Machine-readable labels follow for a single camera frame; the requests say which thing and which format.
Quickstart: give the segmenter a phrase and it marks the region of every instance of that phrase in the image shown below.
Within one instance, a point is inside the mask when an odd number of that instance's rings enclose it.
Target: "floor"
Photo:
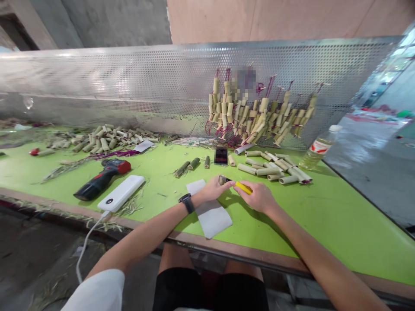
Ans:
[[[415,149],[394,138],[399,126],[349,118],[326,161],[402,226],[415,224]],[[77,286],[76,249],[84,235],[0,208],[0,311],[60,310]],[[83,275],[110,244],[92,241]],[[223,258],[192,254],[198,269],[221,272]],[[123,310],[151,310],[160,257],[150,255],[126,278]],[[270,310],[319,310],[295,305],[284,292],[285,276],[264,271]],[[291,277],[301,298],[326,298],[311,280]]]
[[[394,135],[403,124],[348,117],[339,124],[343,129],[326,162],[401,226],[414,225],[415,148]]]

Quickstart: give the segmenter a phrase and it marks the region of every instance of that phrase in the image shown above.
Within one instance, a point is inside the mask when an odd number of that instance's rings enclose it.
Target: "black watch strap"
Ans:
[[[195,211],[195,206],[192,203],[191,197],[187,197],[183,200],[184,205],[186,206],[187,212],[192,214]]]

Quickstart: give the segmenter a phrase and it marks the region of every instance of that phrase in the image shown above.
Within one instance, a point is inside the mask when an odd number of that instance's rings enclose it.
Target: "perforated metal panel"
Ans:
[[[220,88],[226,68],[253,64],[256,81],[292,86],[292,101],[306,107],[318,82],[316,115],[301,139],[287,137],[284,148],[306,149],[337,123],[349,101],[401,36],[267,41],[152,47],[94,48],[0,54],[2,114],[35,121],[94,126],[102,122],[140,126],[159,132],[206,136],[208,94],[219,69]],[[256,99],[250,91],[250,99]],[[28,110],[24,102],[33,99]],[[259,140],[272,145],[272,141]]]

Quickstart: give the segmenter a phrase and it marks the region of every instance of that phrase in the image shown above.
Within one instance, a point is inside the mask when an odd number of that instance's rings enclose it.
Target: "smartwatch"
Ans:
[[[192,200],[190,199],[191,196],[191,194],[185,194],[179,199],[179,203],[183,202],[189,214],[192,214],[195,211],[195,206],[193,205]]]

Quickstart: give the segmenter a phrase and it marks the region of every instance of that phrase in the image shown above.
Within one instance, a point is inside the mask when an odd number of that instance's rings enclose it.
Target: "plywood wall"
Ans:
[[[400,35],[414,0],[167,0],[173,44]]]

